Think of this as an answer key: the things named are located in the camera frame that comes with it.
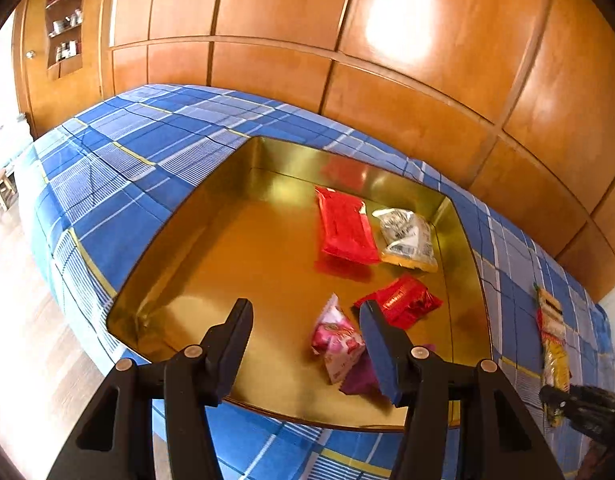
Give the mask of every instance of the blue checkered tablecloth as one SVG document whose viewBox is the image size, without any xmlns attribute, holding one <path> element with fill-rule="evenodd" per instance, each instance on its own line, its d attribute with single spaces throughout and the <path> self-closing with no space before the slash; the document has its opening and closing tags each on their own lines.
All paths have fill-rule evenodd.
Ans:
<svg viewBox="0 0 615 480">
<path fill-rule="evenodd" d="M 51 130 L 18 160 L 20 213 L 38 266 L 85 351 L 107 373 L 130 356 L 106 330 L 116 292 L 178 204 L 250 136 L 348 155 L 448 195 L 483 282 L 495 359 L 525 401 L 559 464 L 573 476 L 587 440 L 545 421 L 535 283 L 563 306 L 572 383 L 615 390 L 609 322 L 582 286 L 503 216 L 420 160 L 343 124 L 242 92 L 147 85 Z M 165 437 L 162 401 L 154 427 Z M 400 434 L 332 431 L 281 422 L 230 404 L 208 410 L 225 478 L 380 479 Z M 444 478 L 454 478 L 450 430 Z"/>
</svg>

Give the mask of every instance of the wooden door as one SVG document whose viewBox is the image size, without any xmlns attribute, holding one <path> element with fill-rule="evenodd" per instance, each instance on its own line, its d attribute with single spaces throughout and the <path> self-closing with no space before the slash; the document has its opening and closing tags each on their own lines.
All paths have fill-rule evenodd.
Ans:
<svg viewBox="0 0 615 480">
<path fill-rule="evenodd" d="M 48 37 L 47 3 L 23 0 L 17 8 L 14 34 L 15 71 L 20 70 L 18 101 L 21 111 L 31 116 L 34 138 L 102 99 L 98 70 L 101 0 L 82 0 L 81 54 L 53 66 L 57 42 Z M 66 36 L 71 39 L 72 32 Z"/>
</svg>

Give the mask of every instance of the blue gripper pad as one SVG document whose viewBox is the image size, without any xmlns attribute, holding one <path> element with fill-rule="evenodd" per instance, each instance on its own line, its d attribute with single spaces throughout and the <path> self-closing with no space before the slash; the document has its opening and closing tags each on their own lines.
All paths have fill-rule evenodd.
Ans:
<svg viewBox="0 0 615 480">
<path fill-rule="evenodd" d="M 393 329 L 389 326 L 383 317 L 383 313 L 380 312 L 380 307 L 375 301 L 371 301 L 376 305 L 376 309 L 371 309 L 370 302 L 366 301 L 361 305 L 359 312 L 359 323 L 361 324 L 361 332 L 363 332 L 363 338 L 365 339 L 365 345 L 367 352 L 369 352 L 369 358 L 372 361 L 374 373 L 377 375 L 381 393 L 392 401 L 392 404 L 398 406 L 403 396 L 402 391 L 399 389 L 398 381 L 398 357 L 393 356 L 393 349 L 386 344 L 383 338 L 383 333 L 391 332 L 388 329 Z"/>
</svg>

